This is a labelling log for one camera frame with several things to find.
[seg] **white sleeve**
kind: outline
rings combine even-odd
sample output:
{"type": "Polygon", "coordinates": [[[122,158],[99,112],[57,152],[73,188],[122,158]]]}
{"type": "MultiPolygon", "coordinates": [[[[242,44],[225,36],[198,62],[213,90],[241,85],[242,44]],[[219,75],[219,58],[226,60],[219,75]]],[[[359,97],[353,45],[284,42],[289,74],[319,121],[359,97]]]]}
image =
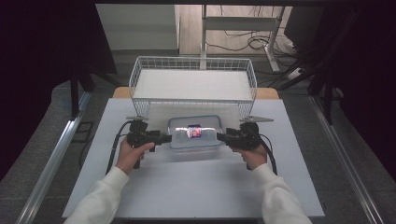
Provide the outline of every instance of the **white sleeve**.
{"type": "Polygon", "coordinates": [[[91,187],[65,224],[110,223],[119,207],[120,193],[128,181],[129,176],[113,166],[102,180],[91,187]]]}
{"type": "Polygon", "coordinates": [[[259,186],[265,224],[311,223],[292,189],[283,177],[273,173],[267,163],[258,166],[252,173],[259,186]]]}

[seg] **person's left hand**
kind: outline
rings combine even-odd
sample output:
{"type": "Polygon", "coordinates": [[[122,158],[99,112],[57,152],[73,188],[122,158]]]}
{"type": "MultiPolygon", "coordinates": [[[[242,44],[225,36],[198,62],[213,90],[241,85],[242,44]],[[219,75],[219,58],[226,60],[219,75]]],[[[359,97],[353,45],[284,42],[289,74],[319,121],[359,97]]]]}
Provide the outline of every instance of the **person's left hand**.
{"type": "Polygon", "coordinates": [[[126,137],[120,143],[120,155],[116,166],[125,174],[131,173],[137,160],[143,160],[145,151],[154,147],[154,143],[147,143],[141,147],[134,148],[128,144],[126,137]]]}

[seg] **white wire basket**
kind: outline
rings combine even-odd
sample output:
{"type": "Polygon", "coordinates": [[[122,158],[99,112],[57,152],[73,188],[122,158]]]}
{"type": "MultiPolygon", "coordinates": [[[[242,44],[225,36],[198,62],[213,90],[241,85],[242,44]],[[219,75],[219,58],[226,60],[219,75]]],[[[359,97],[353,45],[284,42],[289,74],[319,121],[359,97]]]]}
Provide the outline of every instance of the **white wire basket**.
{"type": "Polygon", "coordinates": [[[153,107],[162,112],[172,107],[174,116],[180,116],[181,108],[218,114],[235,107],[243,119],[250,115],[257,82],[249,59],[141,56],[129,89],[141,117],[149,118],[153,107]]]}

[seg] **white tabletop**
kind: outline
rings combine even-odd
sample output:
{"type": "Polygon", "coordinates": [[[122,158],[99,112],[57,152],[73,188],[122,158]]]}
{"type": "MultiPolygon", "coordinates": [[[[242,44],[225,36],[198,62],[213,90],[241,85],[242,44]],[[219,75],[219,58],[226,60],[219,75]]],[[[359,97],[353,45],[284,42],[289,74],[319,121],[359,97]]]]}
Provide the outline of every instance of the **white tabletop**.
{"type": "MultiPolygon", "coordinates": [[[[115,134],[132,115],[130,99],[109,99],[64,217],[105,176],[115,134]]],[[[278,174],[295,191],[309,217],[324,216],[283,102],[256,100],[251,115],[274,119],[259,126],[274,147],[278,174]]],[[[241,156],[228,147],[180,154],[162,145],[147,153],[140,169],[132,171],[116,217],[261,218],[261,199],[241,156]]]]}

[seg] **person's right hand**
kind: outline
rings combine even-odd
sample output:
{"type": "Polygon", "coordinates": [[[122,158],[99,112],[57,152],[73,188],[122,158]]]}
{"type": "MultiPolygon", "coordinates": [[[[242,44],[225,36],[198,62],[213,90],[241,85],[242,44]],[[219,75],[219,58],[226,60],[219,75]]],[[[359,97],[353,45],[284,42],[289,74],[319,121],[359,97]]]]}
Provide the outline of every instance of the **person's right hand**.
{"type": "Polygon", "coordinates": [[[154,143],[147,143],[141,147],[134,148],[128,144],[126,139],[125,137],[120,143],[120,155],[116,166],[128,175],[134,169],[134,164],[137,160],[143,160],[145,151],[150,150],[155,145],[154,143]]]}
{"type": "Polygon", "coordinates": [[[230,149],[235,152],[239,152],[251,170],[267,163],[267,151],[265,151],[265,148],[262,145],[254,150],[244,150],[236,147],[230,147],[230,149]]]}

